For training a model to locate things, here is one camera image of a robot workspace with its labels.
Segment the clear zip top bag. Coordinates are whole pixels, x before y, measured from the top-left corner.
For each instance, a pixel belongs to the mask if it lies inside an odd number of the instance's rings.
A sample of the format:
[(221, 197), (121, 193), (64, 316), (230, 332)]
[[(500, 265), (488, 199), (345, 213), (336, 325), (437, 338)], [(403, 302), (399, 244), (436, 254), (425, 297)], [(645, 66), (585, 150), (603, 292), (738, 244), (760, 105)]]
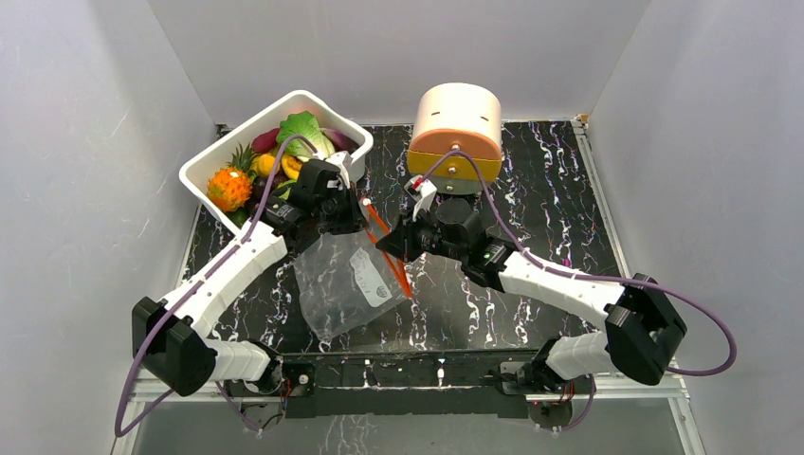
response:
[(293, 263), (301, 314), (315, 336), (329, 342), (368, 324), (412, 297), (405, 266), (378, 249), (390, 229), (369, 198), (360, 200), (368, 226), (323, 234)]

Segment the green toy cabbage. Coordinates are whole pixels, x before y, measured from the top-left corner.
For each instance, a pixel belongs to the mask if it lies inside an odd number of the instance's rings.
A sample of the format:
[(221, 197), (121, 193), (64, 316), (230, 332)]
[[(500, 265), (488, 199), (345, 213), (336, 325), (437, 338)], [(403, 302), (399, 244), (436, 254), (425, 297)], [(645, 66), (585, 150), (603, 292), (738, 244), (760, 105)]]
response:
[(280, 146), (286, 145), (284, 155), (292, 155), (302, 162), (315, 156), (327, 158), (336, 152), (318, 119), (309, 111), (291, 114), (283, 120), (276, 140)]

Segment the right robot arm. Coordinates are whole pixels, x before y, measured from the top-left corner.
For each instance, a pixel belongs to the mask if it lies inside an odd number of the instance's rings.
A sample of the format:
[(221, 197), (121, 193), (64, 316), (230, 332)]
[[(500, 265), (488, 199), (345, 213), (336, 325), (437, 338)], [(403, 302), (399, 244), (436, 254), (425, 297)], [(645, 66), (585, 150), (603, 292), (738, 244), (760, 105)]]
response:
[(519, 381), (533, 379), (547, 392), (595, 373), (622, 373), (655, 386), (686, 334), (680, 315), (650, 278), (598, 281), (566, 266), (536, 264), (511, 240), (489, 233), (463, 199), (449, 199), (436, 211), (401, 212), (376, 246), (405, 263), (424, 253), (455, 260), (482, 287), (539, 300), (591, 323), (595, 332), (548, 341), (524, 369)]

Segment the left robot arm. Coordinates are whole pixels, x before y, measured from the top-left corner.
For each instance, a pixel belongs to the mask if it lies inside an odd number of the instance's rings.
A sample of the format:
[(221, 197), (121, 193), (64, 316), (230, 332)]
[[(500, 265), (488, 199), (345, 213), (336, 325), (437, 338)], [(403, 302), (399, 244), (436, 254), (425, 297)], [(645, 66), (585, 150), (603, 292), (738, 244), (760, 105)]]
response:
[(218, 319), (267, 269), (298, 255), (324, 234), (367, 226), (350, 181), (347, 154), (304, 164), (288, 198), (263, 196), (253, 218), (186, 283), (133, 308), (135, 361), (188, 396), (211, 381), (245, 381), (260, 394), (283, 383), (282, 358), (257, 340), (210, 338)]

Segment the purple toy onion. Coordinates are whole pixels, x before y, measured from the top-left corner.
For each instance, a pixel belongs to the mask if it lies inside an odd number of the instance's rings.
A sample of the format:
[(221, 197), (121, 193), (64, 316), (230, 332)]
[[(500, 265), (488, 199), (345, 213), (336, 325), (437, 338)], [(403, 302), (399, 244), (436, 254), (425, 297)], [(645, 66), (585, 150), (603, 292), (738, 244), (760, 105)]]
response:
[(321, 132), (329, 139), (332, 143), (335, 152), (347, 152), (353, 153), (359, 145), (350, 137), (345, 135), (339, 130), (332, 129), (332, 128), (322, 128)]

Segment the yellow toy fruit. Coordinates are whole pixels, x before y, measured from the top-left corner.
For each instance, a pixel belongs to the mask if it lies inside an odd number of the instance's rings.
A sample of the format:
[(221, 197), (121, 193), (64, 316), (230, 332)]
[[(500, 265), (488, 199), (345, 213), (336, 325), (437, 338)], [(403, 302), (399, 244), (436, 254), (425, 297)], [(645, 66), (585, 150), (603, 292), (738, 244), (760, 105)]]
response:
[(272, 154), (258, 154), (254, 157), (251, 170), (260, 177), (269, 177), (273, 173), (277, 173), (282, 167), (276, 165), (277, 158)]

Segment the purple toy sweet potato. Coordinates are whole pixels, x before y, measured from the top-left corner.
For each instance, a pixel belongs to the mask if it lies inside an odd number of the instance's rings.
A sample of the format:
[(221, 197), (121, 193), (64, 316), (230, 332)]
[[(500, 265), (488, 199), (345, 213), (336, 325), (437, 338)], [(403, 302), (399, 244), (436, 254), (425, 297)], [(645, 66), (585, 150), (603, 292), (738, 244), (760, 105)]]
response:
[(277, 146), (279, 132), (280, 128), (277, 127), (255, 137), (251, 142), (253, 152), (257, 155), (271, 152)]

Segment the toy pineapple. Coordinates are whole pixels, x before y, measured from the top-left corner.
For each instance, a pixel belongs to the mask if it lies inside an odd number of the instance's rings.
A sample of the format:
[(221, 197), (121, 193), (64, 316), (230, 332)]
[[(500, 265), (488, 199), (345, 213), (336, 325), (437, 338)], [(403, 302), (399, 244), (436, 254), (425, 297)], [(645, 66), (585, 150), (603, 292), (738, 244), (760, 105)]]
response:
[(207, 197), (224, 213), (242, 208), (252, 194), (256, 172), (252, 169), (254, 151), (250, 143), (238, 143), (224, 167), (210, 179)]

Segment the round drawer cabinet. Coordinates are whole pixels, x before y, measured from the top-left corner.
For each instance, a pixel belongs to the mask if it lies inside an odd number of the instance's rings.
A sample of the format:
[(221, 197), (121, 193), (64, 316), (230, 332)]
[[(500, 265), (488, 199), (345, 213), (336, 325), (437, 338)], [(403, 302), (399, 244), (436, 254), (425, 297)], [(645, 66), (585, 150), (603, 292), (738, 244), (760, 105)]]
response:
[(406, 153), (411, 175), (425, 174), (442, 155), (460, 150), (471, 156), (487, 184), (502, 168), (501, 104), (475, 84), (447, 82), (421, 98)]

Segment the white plastic bin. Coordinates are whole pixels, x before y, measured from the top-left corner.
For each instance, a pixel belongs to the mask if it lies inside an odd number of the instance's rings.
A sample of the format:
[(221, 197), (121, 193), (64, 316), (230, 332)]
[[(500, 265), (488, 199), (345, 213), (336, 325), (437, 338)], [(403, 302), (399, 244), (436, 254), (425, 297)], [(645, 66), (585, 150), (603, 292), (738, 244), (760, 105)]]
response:
[(226, 166), (238, 145), (246, 145), (258, 135), (278, 127), (289, 115), (302, 111), (313, 114), (321, 126), (338, 130), (357, 143), (356, 150), (351, 153), (352, 161), (348, 168), (353, 182), (360, 180), (366, 173), (366, 155), (374, 147), (373, 136), (362, 126), (337, 113), (311, 92), (291, 91), (192, 157), (179, 171), (181, 183), (229, 232), (237, 234), (240, 228), (207, 197), (209, 180), (219, 169)]

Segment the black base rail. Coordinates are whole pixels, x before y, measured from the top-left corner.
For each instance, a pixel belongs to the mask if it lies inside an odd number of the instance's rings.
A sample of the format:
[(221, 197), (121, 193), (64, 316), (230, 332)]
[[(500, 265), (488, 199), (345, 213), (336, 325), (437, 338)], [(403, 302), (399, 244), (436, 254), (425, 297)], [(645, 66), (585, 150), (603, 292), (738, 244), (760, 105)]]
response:
[(546, 386), (529, 368), (532, 350), (448, 350), (286, 355), (277, 378), (260, 391), (227, 380), (229, 396), (247, 404), (276, 400), (290, 419), (341, 414), (492, 414), (565, 420), (571, 400), (591, 389), (580, 376)]

